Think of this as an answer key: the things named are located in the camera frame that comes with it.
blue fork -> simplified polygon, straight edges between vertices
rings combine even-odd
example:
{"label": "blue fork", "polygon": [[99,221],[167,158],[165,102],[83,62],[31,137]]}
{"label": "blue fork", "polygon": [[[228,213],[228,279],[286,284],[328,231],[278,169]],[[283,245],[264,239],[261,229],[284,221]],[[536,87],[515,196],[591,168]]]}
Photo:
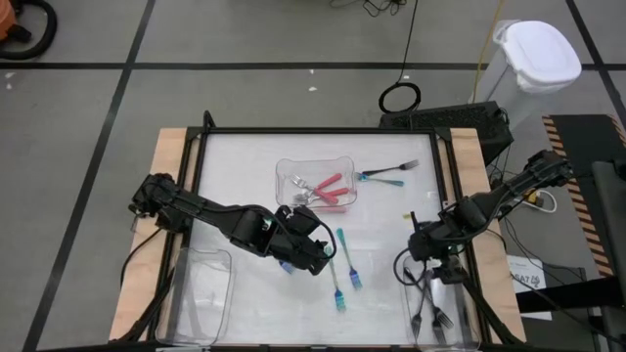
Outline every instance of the blue fork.
{"label": "blue fork", "polygon": [[[324,252],[326,255],[333,254],[333,250],[330,247],[324,248]],[[335,284],[335,306],[336,310],[339,312],[345,311],[345,302],[343,301],[343,293],[339,289],[339,283],[336,281],[336,273],[335,273],[335,263],[333,263],[333,259],[329,260],[329,264],[331,265],[331,273],[333,274],[333,283]]]}
{"label": "blue fork", "polygon": [[343,247],[343,252],[345,253],[345,258],[348,260],[348,265],[350,266],[350,281],[352,282],[352,286],[354,289],[361,289],[363,285],[361,284],[361,280],[359,279],[359,273],[354,270],[352,266],[352,261],[350,261],[350,254],[348,254],[348,246],[345,244],[345,236],[343,235],[343,229],[336,229],[336,236],[339,238],[341,242],[341,246]]}

concrete floor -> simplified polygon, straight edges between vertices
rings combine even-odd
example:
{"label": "concrete floor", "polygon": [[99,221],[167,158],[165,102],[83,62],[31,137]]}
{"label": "concrete floor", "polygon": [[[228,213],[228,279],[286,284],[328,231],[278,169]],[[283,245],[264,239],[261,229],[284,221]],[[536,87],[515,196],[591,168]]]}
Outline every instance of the concrete floor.
{"label": "concrete floor", "polygon": [[[205,109],[219,126],[377,126],[378,96],[399,72],[368,66],[401,62],[413,6],[409,1],[395,17],[372,19],[358,4],[332,9],[326,0],[50,2],[60,20],[50,50],[32,63],[0,62],[4,351],[107,341],[119,270],[131,242],[126,205],[149,170],[159,128],[198,125]],[[422,0],[408,62],[476,63],[496,5],[496,0]],[[604,64],[626,63],[626,3],[576,0],[575,5]],[[592,64],[542,113],[623,111],[598,68],[626,65],[594,61],[565,1],[509,0],[501,19],[549,22],[584,64]],[[39,29],[44,21],[30,9],[22,19]],[[138,52],[131,50],[133,42]],[[313,64],[287,65],[302,62]],[[285,65],[189,70],[180,63]],[[314,63],[353,64],[329,69],[332,65]],[[406,74],[423,91],[421,107],[433,108],[467,100],[469,67],[424,65]],[[612,71],[608,79],[626,94],[624,72]],[[409,99],[391,97],[398,108],[403,98]],[[531,154],[549,147],[540,115],[514,131],[509,170],[519,170]],[[101,150],[94,153],[99,136],[106,146],[102,158]],[[589,278],[597,277],[566,191],[553,192],[556,214],[520,209],[511,215],[522,242],[546,261],[583,267]],[[67,265],[62,276],[51,278],[64,238],[73,244]],[[519,253],[513,242],[509,249]],[[39,309],[39,317],[47,319],[37,322],[45,324],[32,329],[47,284],[54,300],[49,309]]]}

wooden table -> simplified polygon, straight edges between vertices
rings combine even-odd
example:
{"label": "wooden table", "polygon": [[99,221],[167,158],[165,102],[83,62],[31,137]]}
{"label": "wooden table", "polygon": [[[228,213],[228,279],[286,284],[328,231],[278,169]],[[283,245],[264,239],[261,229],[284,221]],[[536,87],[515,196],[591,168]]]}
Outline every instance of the wooden table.
{"label": "wooden table", "polygon": [[[477,192],[488,192],[489,183],[476,131],[473,129],[452,129],[451,133],[463,194],[472,195]],[[153,164],[150,169],[151,173],[169,173],[174,177],[178,175],[185,134],[185,128],[163,128],[160,130]],[[192,145],[190,160],[196,159],[195,153],[198,152],[198,144]],[[454,201],[452,178],[443,143],[439,144],[439,149],[448,199]],[[190,162],[187,170],[188,176],[186,177],[188,181],[187,185],[185,185],[185,188],[188,190],[191,189],[194,169],[194,163]],[[154,223],[155,219],[150,218],[138,220],[132,248],[141,243],[156,229]],[[490,225],[489,229],[500,234],[500,227],[495,221]],[[507,261],[507,253],[502,241],[494,234],[486,232],[476,237],[472,243],[485,299],[509,330],[518,338],[525,340]],[[113,318],[110,339],[124,335],[141,316],[153,298],[156,291],[158,270],[164,244],[165,236],[157,236],[138,251],[128,264]],[[469,308],[475,311],[471,302],[469,302]],[[491,331],[491,336],[494,342],[498,341],[498,337],[493,331]]]}

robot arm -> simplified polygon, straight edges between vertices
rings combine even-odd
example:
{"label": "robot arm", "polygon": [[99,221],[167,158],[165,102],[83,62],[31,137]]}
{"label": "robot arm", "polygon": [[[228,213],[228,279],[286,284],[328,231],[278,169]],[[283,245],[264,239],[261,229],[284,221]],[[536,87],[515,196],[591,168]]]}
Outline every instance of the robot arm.
{"label": "robot arm", "polygon": [[451,246],[465,244],[483,233],[492,220],[506,215],[501,207],[514,198],[523,197],[530,190],[560,187],[572,176],[569,162],[554,152],[541,151],[528,159],[523,172],[490,193],[463,197],[443,209],[439,221],[418,223],[414,215],[416,231],[409,238],[409,252],[416,261],[441,260],[442,265],[435,269],[435,276],[444,284],[460,283],[463,276],[458,261],[451,260]]}
{"label": "robot arm", "polygon": [[[333,233],[307,207],[291,211],[281,206],[276,213],[260,205],[224,206],[176,186],[168,174],[146,177],[128,208],[137,215],[157,216],[156,225],[173,233],[189,229],[192,218],[213,225],[235,246],[258,256],[274,256],[298,269],[318,275],[335,255]],[[324,253],[326,242],[309,235],[324,226],[334,252]]]}

